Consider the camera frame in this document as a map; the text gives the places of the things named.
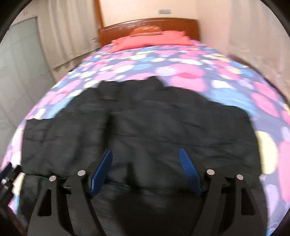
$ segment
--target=pink polka dot pattern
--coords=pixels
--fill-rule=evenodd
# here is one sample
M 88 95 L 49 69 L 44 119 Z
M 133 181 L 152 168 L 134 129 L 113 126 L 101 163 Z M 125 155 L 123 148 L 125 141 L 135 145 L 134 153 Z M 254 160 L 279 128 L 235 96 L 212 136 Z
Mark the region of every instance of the pink polka dot pattern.
M 93 67 L 93 70 L 98 70 L 100 68 L 103 68 L 107 65 L 108 63 L 107 62 L 104 62 L 104 61 L 99 61 L 94 67 Z
M 181 59 L 193 59 L 193 60 L 198 60 L 199 59 L 198 56 L 196 56 L 195 54 L 191 54 L 191 53 L 186 53 L 186 54 L 180 55 L 179 57 Z
M 22 130 L 22 129 L 17 129 L 15 131 L 15 134 L 14 134 L 13 139 L 12 139 L 12 145 L 17 147 L 17 148 L 13 149 L 13 153 L 21 151 L 23 132 L 24 132 L 24 130 Z
M 120 68 L 121 66 L 128 66 L 128 65 L 134 65 L 136 62 L 133 60 L 128 60 L 128 61 L 122 61 L 117 63 L 116 65 L 114 65 L 111 70 L 116 70 L 118 68 Z
M 88 56 L 88 57 L 85 58 L 85 60 L 90 60 L 92 58 L 93 58 L 92 56 Z
M 290 116 L 286 111 L 281 112 L 283 119 L 290 125 Z
M 191 50 L 189 53 L 195 54 L 195 55 L 206 55 L 207 53 L 202 50 Z
M 212 62 L 215 63 L 217 66 L 222 67 L 222 68 L 227 68 L 227 67 L 231 66 L 229 63 L 223 62 L 223 61 L 213 60 Z
M 123 81 L 126 80 L 144 80 L 147 79 L 150 76 L 154 76 L 154 73 L 142 73 L 142 74 L 137 74 L 137 75 L 132 75 L 130 77 L 127 77 L 125 79 L 123 79 Z
M 237 74 L 232 73 L 225 68 L 217 68 L 217 72 L 226 79 L 238 80 L 240 78 Z
M 180 78 L 185 78 L 185 79 L 196 79 L 196 78 L 200 77 L 198 75 L 190 74 L 190 73 L 187 73 L 187 72 L 179 73 L 176 76 L 179 76 Z
M 120 55 L 112 55 L 112 57 L 114 58 L 114 59 L 121 59 L 121 58 L 125 58 L 125 57 L 131 57 L 131 56 L 133 56 L 133 53 L 122 53 L 122 54 L 120 54 Z
M 36 108 L 42 108 L 43 106 L 45 106 L 46 104 L 48 104 L 50 102 L 50 100 L 56 96 L 57 92 L 56 91 L 49 91 L 38 103 L 38 105 L 36 105 Z
M 100 57 L 101 59 L 107 59 L 107 58 L 110 58 L 110 55 L 105 55 L 105 56 L 102 56 Z
M 74 81 L 70 82 L 69 84 L 65 85 L 64 87 L 62 87 L 58 91 L 58 93 L 64 93 L 64 91 L 66 93 L 69 93 L 71 90 L 75 89 L 81 82 L 82 82 L 82 80 L 74 80 Z
M 183 50 L 183 51 L 186 51 L 186 50 L 189 50 L 189 46 L 185 46 L 185 45 L 180 45 L 178 50 Z
M 290 202 L 290 188 L 289 188 L 289 179 L 290 179 L 290 142 L 282 141 L 279 145 L 279 160 L 278 160 L 278 174 L 279 182 L 281 186 L 282 197 L 284 201 Z
M 174 48 L 173 46 L 161 46 L 160 47 L 161 49 L 172 49 L 172 48 Z
M 25 116 L 25 119 L 26 119 L 26 120 L 30 120 L 30 119 L 33 118 L 33 117 L 32 117 L 32 113 L 35 111 L 36 106 L 37 106 L 37 105 L 35 105 L 35 106 L 30 110 L 30 112 Z
M 171 55 L 174 55 L 176 53 L 177 53 L 177 51 L 174 51 L 174 50 L 158 51 L 158 54 L 160 54 L 160 55 L 167 55 L 167 56 L 171 56 Z
M 8 150 L 1 164 L 1 170 L 3 170 L 6 165 L 8 165 L 8 162 L 10 162 L 11 157 L 12 157 L 12 150 Z
M 256 102 L 258 107 L 260 107 L 264 112 L 267 112 L 268 114 L 279 117 L 279 114 L 273 105 L 266 97 L 259 93 L 252 93 L 251 98 Z
M 63 91 L 60 94 L 55 95 L 49 102 L 50 105 L 54 105 L 64 99 L 70 91 Z
M 102 74 L 97 75 L 94 80 L 102 81 L 102 80 L 108 80 L 113 78 L 116 75 L 113 71 L 104 72 Z
M 203 79 L 185 79 L 180 78 L 178 76 L 174 76 L 171 78 L 170 82 L 171 86 L 179 87 L 179 88 L 186 88 L 189 90 L 193 90 L 196 92 L 203 92 L 206 90 L 206 84 Z
M 176 74 L 176 69 L 171 66 L 164 66 L 158 67 L 155 72 L 159 76 L 172 76 Z
M 177 73 L 189 73 L 194 74 L 197 77 L 203 77 L 205 75 L 205 72 L 198 68 L 196 65 L 187 65 L 187 64 L 173 64 L 171 67 L 175 68 L 177 70 Z
M 278 102 L 277 94 L 275 93 L 274 89 L 268 87 L 265 84 L 262 84 L 260 82 L 254 82 L 254 85 L 256 86 L 257 90 L 267 96 L 268 98 L 271 98 L 272 100 Z

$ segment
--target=wooden headboard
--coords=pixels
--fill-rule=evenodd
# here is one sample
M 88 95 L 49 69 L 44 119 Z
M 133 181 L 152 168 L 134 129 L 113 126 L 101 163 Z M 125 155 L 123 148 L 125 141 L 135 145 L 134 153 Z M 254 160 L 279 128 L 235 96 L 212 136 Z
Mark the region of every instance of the wooden headboard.
M 191 39 L 200 39 L 197 20 L 184 18 L 149 18 L 127 21 L 99 29 L 101 46 L 110 44 L 114 39 L 127 36 L 133 29 L 145 25 L 157 25 L 163 31 L 185 31 L 186 35 Z

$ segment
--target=white wall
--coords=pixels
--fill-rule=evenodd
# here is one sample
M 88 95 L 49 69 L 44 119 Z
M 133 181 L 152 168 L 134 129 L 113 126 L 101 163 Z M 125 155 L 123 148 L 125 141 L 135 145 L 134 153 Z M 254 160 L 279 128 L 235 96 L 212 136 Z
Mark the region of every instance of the white wall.
M 197 18 L 195 0 L 100 0 L 105 26 L 144 18 Z M 170 9 L 170 15 L 158 15 Z
M 37 13 L 38 13 L 38 0 L 33 0 L 20 12 L 20 14 L 13 21 L 12 25 L 17 24 L 20 21 L 36 17 Z
M 195 0 L 202 42 L 228 53 L 232 0 Z
M 229 53 L 255 67 L 290 102 L 290 38 L 260 0 L 232 2 Z

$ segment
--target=pink pillow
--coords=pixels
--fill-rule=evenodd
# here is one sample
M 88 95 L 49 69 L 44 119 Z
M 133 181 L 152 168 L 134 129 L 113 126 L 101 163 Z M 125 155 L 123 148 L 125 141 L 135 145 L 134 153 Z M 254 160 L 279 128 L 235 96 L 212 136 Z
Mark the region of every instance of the pink pillow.
M 114 46 L 110 52 L 159 45 L 195 45 L 184 31 L 163 31 L 160 35 L 125 36 L 113 40 L 112 43 Z

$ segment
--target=electrical outlet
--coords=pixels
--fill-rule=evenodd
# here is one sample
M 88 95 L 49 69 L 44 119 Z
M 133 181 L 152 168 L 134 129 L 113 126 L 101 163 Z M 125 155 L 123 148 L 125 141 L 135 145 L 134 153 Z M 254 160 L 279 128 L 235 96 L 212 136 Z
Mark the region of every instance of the electrical outlet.
M 160 9 L 158 10 L 158 14 L 171 14 L 170 9 Z

